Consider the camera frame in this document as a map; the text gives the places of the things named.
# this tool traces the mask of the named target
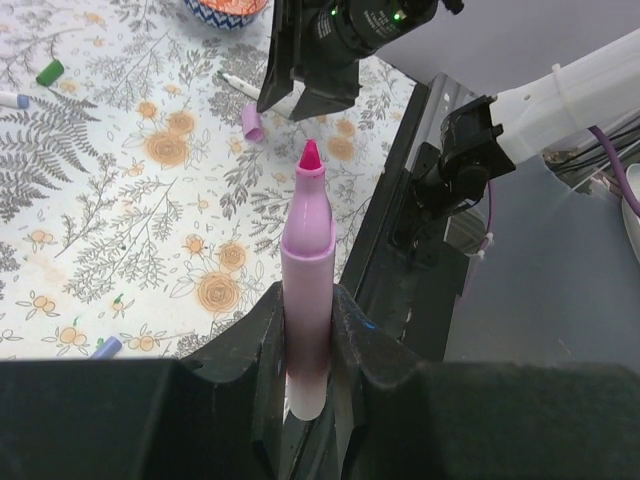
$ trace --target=patterned bowl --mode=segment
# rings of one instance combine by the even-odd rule
[[[252,23],[268,0],[184,0],[193,14],[221,30],[238,30]]]

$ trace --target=white plate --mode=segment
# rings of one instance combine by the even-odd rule
[[[640,199],[640,165],[633,164],[627,169],[627,181],[636,198]],[[631,210],[629,202],[622,199],[622,218],[629,235],[629,241],[640,262],[640,218]]]

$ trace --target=table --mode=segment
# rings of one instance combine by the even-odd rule
[[[278,242],[308,138],[349,254],[414,82],[377,58],[347,112],[263,118],[219,69],[260,86],[271,8],[240,32],[180,0],[0,0],[0,358],[182,357],[280,279]],[[35,77],[65,66],[50,88]]]

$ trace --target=blue marker cap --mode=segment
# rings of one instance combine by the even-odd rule
[[[29,108],[29,97],[27,97],[26,95],[19,94],[18,108],[22,108],[23,110],[26,110],[27,108]]]
[[[109,337],[107,340],[100,345],[100,348],[95,351],[91,358],[98,360],[109,360],[116,356],[116,353],[120,351],[122,348],[122,342],[118,340],[116,337]]]

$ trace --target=marker tip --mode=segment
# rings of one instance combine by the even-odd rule
[[[307,145],[304,147],[298,166],[303,170],[317,170],[322,167],[322,160],[320,160],[315,140],[307,140]]]

